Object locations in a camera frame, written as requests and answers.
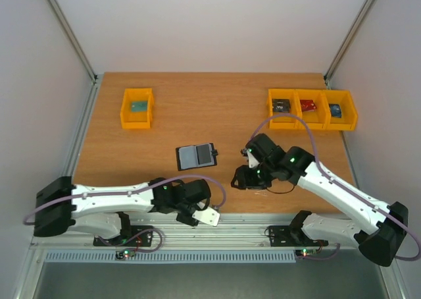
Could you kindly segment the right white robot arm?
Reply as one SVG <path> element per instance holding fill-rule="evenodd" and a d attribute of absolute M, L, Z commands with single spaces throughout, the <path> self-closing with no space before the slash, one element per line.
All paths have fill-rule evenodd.
<path fill-rule="evenodd" d="M 240 190 L 268 189 L 274 180 L 298 186 L 336 207 L 347 220 L 300 211 L 289 225 L 296 244 L 327 240 L 354 246 L 371 262 L 389 267 L 405 236 L 409 210 L 400 202 L 388 204 L 358 190 L 317 162 L 314 155 L 293 146 L 284 151 L 267 135 L 251 138 L 242 150 L 247 164 L 235 170 L 231 186 Z"/>

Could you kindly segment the black leather card holder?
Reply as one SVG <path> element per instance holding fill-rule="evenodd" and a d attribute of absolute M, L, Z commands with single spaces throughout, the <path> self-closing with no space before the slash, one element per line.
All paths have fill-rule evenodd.
<path fill-rule="evenodd" d="M 200 169 L 217 165 L 218 151 L 213 143 L 176 148 L 176 162 L 179 171 Z"/>

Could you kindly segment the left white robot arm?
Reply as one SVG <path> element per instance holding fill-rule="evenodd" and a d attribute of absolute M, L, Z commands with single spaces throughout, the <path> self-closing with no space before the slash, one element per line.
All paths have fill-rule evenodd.
<path fill-rule="evenodd" d="M 216 226 L 220 214 L 211 207 L 210 198 L 211 190 L 203 179 L 156 178 L 129 186 L 92 187 L 60 177 L 36 195 L 34 236 L 49 238 L 76 231 L 125 245 L 133 234 L 129 213 L 173 213 L 177 222 L 191 227 Z"/>

